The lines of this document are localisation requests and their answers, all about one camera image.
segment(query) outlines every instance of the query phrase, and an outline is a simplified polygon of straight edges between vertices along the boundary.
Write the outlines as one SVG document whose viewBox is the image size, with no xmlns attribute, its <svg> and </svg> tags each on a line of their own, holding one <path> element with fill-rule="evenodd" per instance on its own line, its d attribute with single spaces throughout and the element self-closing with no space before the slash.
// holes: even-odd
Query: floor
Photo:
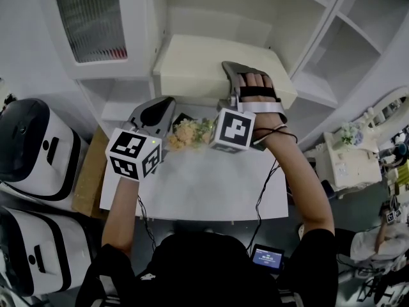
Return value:
<svg viewBox="0 0 409 307">
<path fill-rule="evenodd" d="M 347 230 L 360 231 L 378 225 L 380 220 L 378 212 L 381 202 L 387 199 L 387 191 L 381 184 L 372 185 L 363 191 L 351 193 L 342 200 L 332 200 L 331 206 L 334 213 L 336 226 Z M 300 223 L 300 217 L 294 206 L 289 206 L 289 217 L 282 219 L 264 220 L 256 237 L 255 243 L 284 249 L 287 256 L 296 248 L 299 239 L 296 227 Z M 217 233 L 231 235 L 248 244 L 254 229 L 255 221 L 242 222 L 179 222 L 179 221 L 150 221 L 155 239 L 160 242 L 169 230 L 203 230 L 212 228 Z M 143 221 L 137 220 L 135 224 L 135 241 L 132 253 L 132 267 L 135 274 L 144 270 L 152 256 L 151 241 L 148 238 Z M 362 281 L 351 280 L 339 286 L 337 307 L 365 307 L 374 306 L 372 299 L 366 299 L 364 303 L 357 303 L 358 290 Z M 77 289 L 50 295 L 50 301 L 54 306 L 74 306 Z"/>
</svg>

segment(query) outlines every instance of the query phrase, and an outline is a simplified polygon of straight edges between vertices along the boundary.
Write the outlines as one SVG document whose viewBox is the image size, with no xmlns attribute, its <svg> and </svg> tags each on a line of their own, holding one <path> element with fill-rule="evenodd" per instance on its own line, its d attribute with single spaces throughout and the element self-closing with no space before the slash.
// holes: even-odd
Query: white box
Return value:
<svg viewBox="0 0 409 307">
<path fill-rule="evenodd" d="M 298 93 L 275 52 L 229 40 L 196 35 L 173 35 L 153 69 L 155 90 L 182 104 L 217 106 L 230 96 L 223 61 L 234 61 L 266 72 L 275 93 L 289 109 Z"/>
<path fill-rule="evenodd" d="M 115 173 L 140 181 L 162 161 L 162 140 L 115 129 L 105 154 Z"/>
<path fill-rule="evenodd" d="M 255 119 L 253 113 L 222 108 L 213 123 L 209 146 L 231 154 L 248 150 Z"/>
</svg>

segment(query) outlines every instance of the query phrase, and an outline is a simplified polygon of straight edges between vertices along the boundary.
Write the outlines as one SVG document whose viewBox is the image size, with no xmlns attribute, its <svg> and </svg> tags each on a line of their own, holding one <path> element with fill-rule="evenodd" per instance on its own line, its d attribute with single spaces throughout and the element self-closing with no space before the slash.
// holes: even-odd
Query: cabinet door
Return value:
<svg viewBox="0 0 409 307">
<path fill-rule="evenodd" d="M 72 79 L 148 77 L 162 28 L 160 0 L 40 0 L 50 37 Z"/>
</svg>

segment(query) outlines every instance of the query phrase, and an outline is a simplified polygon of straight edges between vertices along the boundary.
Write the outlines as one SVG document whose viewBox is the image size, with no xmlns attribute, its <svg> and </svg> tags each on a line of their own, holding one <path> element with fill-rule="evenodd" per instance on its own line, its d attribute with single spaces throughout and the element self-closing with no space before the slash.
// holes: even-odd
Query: white fabric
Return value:
<svg viewBox="0 0 409 307">
<path fill-rule="evenodd" d="M 385 242 L 375 253 L 376 236 L 380 228 L 368 232 L 357 233 L 351 244 L 351 259 L 354 261 L 392 260 L 404 254 L 409 249 L 409 226 L 405 223 L 394 223 L 386 230 Z"/>
<path fill-rule="evenodd" d="M 407 223 L 409 220 L 409 206 L 401 205 L 402 214 L 400 215 L 398 221 L 401 223 Z"/>
</svg>

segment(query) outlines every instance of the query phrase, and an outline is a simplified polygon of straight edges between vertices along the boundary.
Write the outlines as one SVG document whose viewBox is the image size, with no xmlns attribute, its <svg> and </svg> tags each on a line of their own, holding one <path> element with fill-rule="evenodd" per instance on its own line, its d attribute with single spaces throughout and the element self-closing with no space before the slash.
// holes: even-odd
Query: black cable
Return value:
<svg viewBox="0 0 409 307">
<path fill-rule="evenodd" d="M 379 228 L 379 227 L 381 227 L 381 226 L 380 226 L 380 225 L 376 225 L 376 226 L 372 226 L 371 228 L 368 228 L 367 230 L 359 231 L 359 232 L 369 232 L 369 231 L 372 231 L 372 230 L 374 230 L 375 228 Z"/>
<path fill-rule="evenodd" d="M 255 140 L 252 142 L 252 144 L 253 144 L 254 142 L 256 142 L 256 141 L 260 141 L 260 140 L 265 139 L 267 136 L 269 136 L 269 135 L 271 135 L 271 134 L 273 134 L 273 133 L 281 133 L 281 134 L 285 134 L 285 135 L 287 135 L 287 136 L 292 136 L 293 138 L 295 138 L 295 143 L 298 143 L 298 138 L 297 138 L 297 136 L 294 135 L 294 134 L 292 134 L 292 133 L 283 132 L 283 131 L 281 131 L 281 130 L 268 129 L 268 128 L 266 128 L 266 127 L 260 127 L 260 128 L 258 128 L 258 129 L 253 130 L 253 132 L 257 132 L 257 131 L 259 131 L 259 130 L 269 130 L 270 133 L 267 133 L 267 134 L 261 136 L 260 138 L 255 139 Z"/>
<path fill-rule="evenodd" d="M 364 273 L 368 273 L 368 274 L 378 273 L 378 272 L 384 271 L 383 269 L 375 269 L 373 267 L 372 268 L 359 267 L 359 266 L 356 266 L 356 265 L 351 265 L 351 264 L 348 264 L 346 262 L 343 262 L 339 257 L 339 253 L 337 254 L 337 262 L 340 263 L 341 265 L 345 265 L 345 266 L 348 266 L 348 267 L 350 267 L 352 269 L 356 269 L 356 270 L 358 270 L 360 272 L 364 272 Z"/>
<path fill-rule="evenodd" d="M 261 138 L 257 138 L 257 139 L 254 140 L 253 142 L 258 141 L 258 140 L 260 140 L 260 139 L 263 139 L 263 138 L 265 138 L 265 137 L 271 135 L 271 134 L 274 133 L 274 132 L 278 132 L 278 133 L 281 133 L 281 134 L 285 134 L 285 135 L 287 135 L 287 136 L 292 136 L 292 137 L 294 137 L 294 138 L 295 138 L 295 142 L 298 143 L 298 138 L 296 137 L 296 135 L 294 135 L 294 134 L 292 134 L 292 133 L 287 133 L 287 132 L 283 132 L 283 131 L 280 131 L 280 130 L 268 129 L 268 128 L 264 128 L 264 127 L 261 127 L 261 128 L 259 128 L 259 129 L 255 129 L 255 130 L 253 130 L 253 132 L 257 132 L 257 131 L 259 131 L 259 130 L 269 130 L 270 133 L 264 135 L 264 136 L 261 137 Z M 260 216 L 260 213 L 259 213 L 259 206 L 260 206 L 260 203 L 261 203 L 261 199 L 263 198 L 263 193 L 264 193 L 264 191 L 266 190 L 267 183 L 268 183 L 268 181 L 270 180 L 271 176 L 273 176 L 273 174 L 275 173 L 275 171 L 277 171 L 277 169 L 280 168 L 280 165 L 278 165 L 276 168 L 274 168 L 276 162 L 277 162 L 277 159 L 274 161 L 273 166 L 271 167 L 271 170 L 270 170 L 270 172 L 268 173 L 268 176 L 267 176 L 267 178 L 266 178 L 266 180 L 265 180 L 265 182 L 264 182 L 264 186 L 263 186 L 263 188 L 262 188 L 262 190 L 261 190 L 261 192 L 260 192 L 260 195 L 259 195 L 259 197 L 258 197 L 258 199 L 257 199 L 256 212 L 257 212 L 258 224 L 257 224 L 256 230 L 254 231 L 254 234 L 253 234 L 253 236 L 252 236 L 252 238 L 251 238 L 251 240 L 250 240 L 250 243 L 249 243 L 249 245 L 248 245 L 247 248 L 246 248 L 248 255 L 251 254 L 251 249 L 252 249 L 252 246 L 253 246 L 253 241 L 254 241 L 254 239 L 256 238 L 256 235 L 257 235 L 257 233 L 258 233 L 258 230 L 259 230 L 260 227 L 261 227 L 261 216 Z"/>
<path fill-rule="evenodd" d="M 146 217 L 146 208 L 139 195 L 138 195 L 138 202 L 139 202 L 139 205 L 141 206 L 141 212 L 142 212 L 142 217 L 143 217 L 146 233 L 148 234 L 148 237 L 152 240 L 152 251 L 155 252 L 155 249 L 156 249 L 155 237 L 153 236 L 152 230 L 148 226 L 148 218 Z"/>
</svg>

